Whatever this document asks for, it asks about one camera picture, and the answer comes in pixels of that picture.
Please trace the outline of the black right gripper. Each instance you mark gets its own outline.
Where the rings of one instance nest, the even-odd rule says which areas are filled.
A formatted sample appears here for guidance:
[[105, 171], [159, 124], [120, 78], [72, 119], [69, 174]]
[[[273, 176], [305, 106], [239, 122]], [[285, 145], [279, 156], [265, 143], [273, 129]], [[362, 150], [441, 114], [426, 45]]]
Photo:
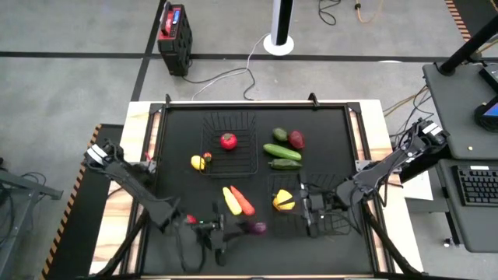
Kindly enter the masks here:
[[275, 208], [295, 208], [300, 202], [301, 213], [293, 212], [291, 216], [305, 224], [309, 237], [317, 238], [335, 234], [330, 198], [330, 191], [324, 191], [316, 184], [300, 181], [299, 197], [294, 197], [289, 192], [279, 192], [273, 198], [272, 205]]

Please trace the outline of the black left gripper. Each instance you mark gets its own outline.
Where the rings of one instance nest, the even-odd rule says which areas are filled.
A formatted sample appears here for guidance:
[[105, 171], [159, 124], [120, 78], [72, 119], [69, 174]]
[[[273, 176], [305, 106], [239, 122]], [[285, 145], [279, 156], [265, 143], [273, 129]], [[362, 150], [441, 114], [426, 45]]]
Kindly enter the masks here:
[[214, 253], [215, 262], [218, 266], [226, 265], [226, 250], [231, 240], [242, 236], [251, 235], [250, 232], [225, 233], [226, 224], [228, 226], [251, 227], [254, 223], [246, 216], [225, 215], [220, 210], [218, 201], [212, 203], [214, 219], [210, 222], [199, 222], [195, 225], [197, 241], [202, 249], [202, 266], [205, 263], [206, 251]]

